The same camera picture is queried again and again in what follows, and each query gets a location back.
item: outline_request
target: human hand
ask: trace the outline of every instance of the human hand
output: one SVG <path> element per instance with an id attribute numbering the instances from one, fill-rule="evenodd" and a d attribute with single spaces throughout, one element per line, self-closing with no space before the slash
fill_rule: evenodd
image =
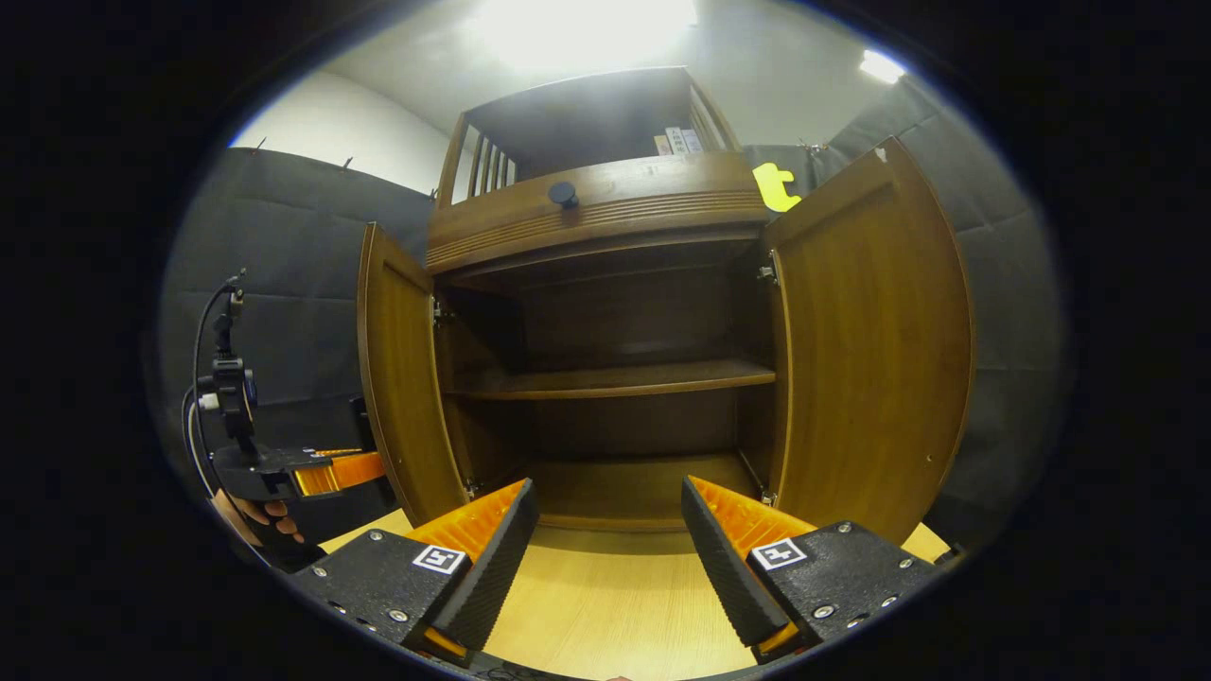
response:
<path id="1" fill-rule="evenodd" d="M 304 542 L 303 534 L 299 533 L 298 526 L 294 523 L 294 520 L 287 515 L 286 504 L 283 502 L 269 502 L 264 505 L 264 508 L 262 508 L 260 505 L 254 504 L 247 499 L 241 499 L 239 497 L 229 497 L 226 492 L 219 490 L 214 494 L 213 503 L 214 507 L 218 509 L 218 511 L 223 514 L 223 517 L 225 517 L 228 522 L 230 522 L 231 526 L 236 530 L 236 532 L 239 532 L 240 536 L 245 538 L 245 540 L 247 540 L 249 544 L 253 544 L 254 546 L 262 545 L 260 539 L 257 539 L 257 536 L 253 534 L 252 530 L 249 530 L 248 526 L 243 522 L 243 517 L 236 511 L 236 508 L 243 511 L 243 514 L 251 517 L 252 520 L 265 526 L 270 525 L 271 517 L 281 519 L 276 521 L 274 527 L 276 527 L 277 531 L 281 532 L 282 534 L 292 536 L 294 540 L 298 542 L 299 544 Z"/>

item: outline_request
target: round black knob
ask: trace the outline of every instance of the round black knob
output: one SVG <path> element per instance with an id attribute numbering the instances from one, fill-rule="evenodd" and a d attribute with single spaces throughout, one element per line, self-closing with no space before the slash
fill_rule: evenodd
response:
<path id="1" fill-rule="evenodd" d="M 551 189 L 546 193 L 547 199 L 555 204 L 559 204 L 564 208 L 575 208 L 580 204 L 580 199 L 576 199 L 576 188 L 572 185 L 570 182 L 558 182 L 551 185 Z"/>

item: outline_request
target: wooden shelf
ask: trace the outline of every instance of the wooden shelf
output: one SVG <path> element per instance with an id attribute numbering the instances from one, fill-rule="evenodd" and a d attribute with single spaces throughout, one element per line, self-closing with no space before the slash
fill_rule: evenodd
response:
<path id="1" fill-rule="evenodd" d="M 585 400 L 718 390 L 774 382 L 774 371 L 727 359 L 470 377 L 447 394 L 477 400 Z"/>
<path id="2" fill-rule="evenodd" d="M 523 467 L 516 479 L 534 480 L 543 525 L 671 532 L 685 530 L 681 515 L 685 475 L 757 497 L 752 477 L 731 451 L 591 462 L 536 460 Z"/>

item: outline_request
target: white wall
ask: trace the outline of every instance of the white wall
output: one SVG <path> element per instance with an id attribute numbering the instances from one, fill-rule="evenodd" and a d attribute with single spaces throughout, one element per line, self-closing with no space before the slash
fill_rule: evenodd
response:
<path id="1" fill-rule="evenodd" d="M 344 76 L 316 71 L 262 110 L 231 147 L 286 151 L 345 165 L 423 194 L 437 187 L 449 137 L 412 111 Z M 455 200 L 466 193 L 470 154 Z"/>

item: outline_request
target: wooden table surface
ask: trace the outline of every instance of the wooden table surface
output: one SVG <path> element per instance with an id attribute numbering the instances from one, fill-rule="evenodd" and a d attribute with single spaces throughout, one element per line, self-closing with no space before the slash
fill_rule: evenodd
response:
<path id="1" fill-rule="evenodd" d="M 321 546 L 332 553 L 372 527 L 412 530 L 396 510 Z M 924 525 L 903 548 L 929 561 L 948 550 Z M 602 680 L 693 679 L 753 664 L 685 532 L 538 527 L 484 651 Z"/>

